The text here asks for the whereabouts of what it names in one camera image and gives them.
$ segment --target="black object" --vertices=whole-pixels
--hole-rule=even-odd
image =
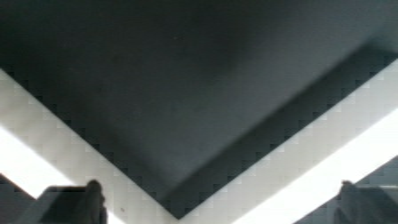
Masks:
[[[393,61],[397,9],[0,0],[0,67],[178,218]]]
[[[334,213],[336,224],[398,223],[398,186],[356,186],[343,183]]]
[[[102,185],[50,187],[15,224],[107,224]]]
[[[0,223],[11,223],[22,216],[34,198],[0,174]]]

